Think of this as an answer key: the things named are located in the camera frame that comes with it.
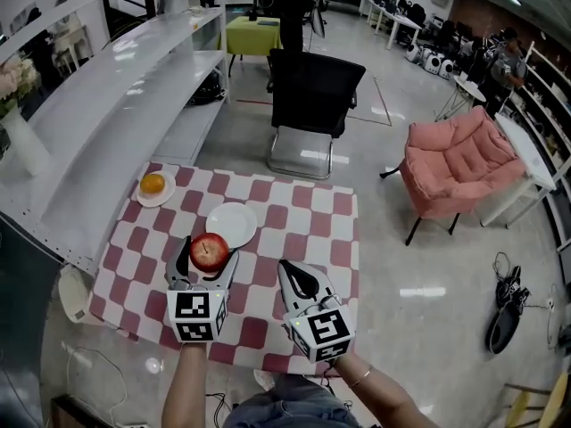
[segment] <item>vase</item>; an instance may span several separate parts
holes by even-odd
[[[18,106],[14,106],[8,114],[0,119],[10,138],[10,146],[32,176],[37,176],[46,169],[50,154],[34,133],[29,123],[20,115]]]

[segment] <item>red apple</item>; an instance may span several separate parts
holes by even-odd
[[[230,250],[224,238],[215,233],[205,233],[190,243],[190,260],[205,273],[213,273],[223,268]]]

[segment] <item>gray tile floor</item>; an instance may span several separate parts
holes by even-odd
[[[527,309],[501,355],[492,358],[484,350],[484,332],[493,313],[496,252],[506,252],[522,266],[523,284],[533,295],[530,303],[544,304],[552,284],[563,293],[549,220],[539,207],[507,230],[502,220],[514,212],[508,210],[482,228],[478,216],[490,208],[491,199],[476,213],[460,217],[454,236],[446,233],[449,220],[426,221],[411,246],[405,247],[416,214],[400,177],[381,182],[378,173],[400,162],[409,123],[434,121],[452,85],[407,62],[401,47],[387,51],[387,35],[375,36],[363,19],[335,12],[324,16],[327,37],[314,37],[311,51],[368,69],[358,91],[359,106],[351,111],[347,129],[335,143],[334,171],[327,181],[352,187],[359,197],[358,352],[402,384],[442,428],[483,426],[499,396],[509,399],[501,393],[505,382],[550,388],[562,370],[562,357],[548,350],[547,343],[548,334],[557,337],[563,316],[560,303],[549,332],[547,311]],[[305,33],[309,47],[308,28]],[[270,102],[271,95],[265,92],[268,74],[265,59],[236,60],[233,102],[214,123],[196,163],[199,167],[269,173],[265,156],[273,135],[271,106],[237,101]],[[320,138],[288,135],[287,146],[289,152],[297,149],[302,155],[297,161],[315,162],[321,160],[323,143]],[[435,290],[419,296],[413,294],[422,291],[407,289]],[[134,343],[107,328],[73,325],[57,297],[50,306],[44,339],[44,407],[50,397],[65,391],[70,348],[77,347],[99,350],[121,369],[128,402],[113,411],[117,422],[160,426],[177,353],[149,342]],[[70,361],[70,392],[109,420],[109,408],[122,397],[120,379],[92,352],[78,355],[80,359]],[[146,371],[148,358],[162,362],[160,373]],[[353,401],[353,412],[364,426],[374,423],[343,382],[334,381],[333,386],[341,399]],[[207,391],[225,392],[231,402],[239,402],[259,388],[251,370],[210,363]],[[208,426],[213,425],[217,404],[208,399]]]

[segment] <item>armchair cushion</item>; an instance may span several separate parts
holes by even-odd
[[[401,172],[420,217],[436,218],[469,212],[523,176],[525,166],[476,106],[444,122],[412,124]]]

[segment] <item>green table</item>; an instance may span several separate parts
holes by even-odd
[[[260,21],[275,21],[277,25],[260,25]],[[226,26],[226,40],[228,53],[233,54],[230,61],[232,64],[238,54],[240,59],[243,55],[265,55],[269,57],[269,51],[281,47],[279,39],[279,19],[258,18],[249,21],[247,16],[235,18]]]

